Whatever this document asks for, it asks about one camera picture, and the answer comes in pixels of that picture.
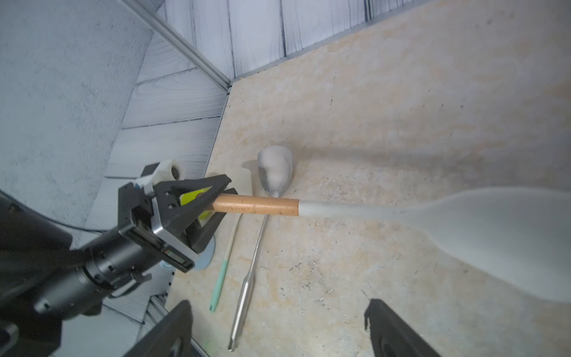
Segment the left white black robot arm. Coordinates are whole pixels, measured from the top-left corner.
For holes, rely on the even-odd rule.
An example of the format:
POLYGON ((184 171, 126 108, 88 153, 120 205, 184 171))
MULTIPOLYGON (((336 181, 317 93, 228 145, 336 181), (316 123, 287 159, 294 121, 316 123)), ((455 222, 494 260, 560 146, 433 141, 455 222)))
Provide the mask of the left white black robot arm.
POLYGON ((68 232, 2 194, 1 354, 49 356, 65 320, 100 314, 104 299, 136 290, 155 265, 193 269, 224 216, 199 217, 229 192, 226 175, 162 181, 152 193, 125 184, 117 225, 79 249, 68 232))

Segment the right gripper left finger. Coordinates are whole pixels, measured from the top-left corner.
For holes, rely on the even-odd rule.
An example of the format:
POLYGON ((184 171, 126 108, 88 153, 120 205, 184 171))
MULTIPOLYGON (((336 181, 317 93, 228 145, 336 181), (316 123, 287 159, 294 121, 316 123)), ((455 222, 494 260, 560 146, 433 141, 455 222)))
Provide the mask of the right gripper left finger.
POLYGON ((124 356, 193 356, 192 327, 191 305, 183 300, 124 356))

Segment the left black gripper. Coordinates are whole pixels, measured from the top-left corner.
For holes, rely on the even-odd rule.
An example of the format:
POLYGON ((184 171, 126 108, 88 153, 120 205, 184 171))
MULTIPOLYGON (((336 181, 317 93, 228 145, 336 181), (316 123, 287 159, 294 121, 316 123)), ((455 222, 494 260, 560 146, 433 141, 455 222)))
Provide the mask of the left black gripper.
POLYGON ((226 175, 162 181, 149 194, 133 183, 125 184, 118 189, 119 232, 187 272, 225 217, 206 210, 230 183, 226 175))

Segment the cream spatula light wood handle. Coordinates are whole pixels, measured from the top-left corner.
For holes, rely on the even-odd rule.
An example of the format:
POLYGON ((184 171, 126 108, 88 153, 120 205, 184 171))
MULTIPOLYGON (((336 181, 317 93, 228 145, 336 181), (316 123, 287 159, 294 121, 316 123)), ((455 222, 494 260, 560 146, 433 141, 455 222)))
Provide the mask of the cream spatula light wood handle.
POLYGON ((311 202, 222 194, 209 210, 394 222, 444 253, 519 290, 570 301, 570 194, 530 187, 467 190, 414 206, 311 202))

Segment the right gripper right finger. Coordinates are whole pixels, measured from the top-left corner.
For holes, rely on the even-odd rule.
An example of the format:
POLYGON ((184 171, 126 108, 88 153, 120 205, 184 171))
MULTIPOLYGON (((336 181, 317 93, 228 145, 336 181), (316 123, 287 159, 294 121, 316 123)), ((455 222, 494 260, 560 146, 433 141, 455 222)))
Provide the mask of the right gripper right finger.
POLYGON ((374 356, 440 357, 381 299, 370 300, 364 313, 364 328, 370 333, 374 356))

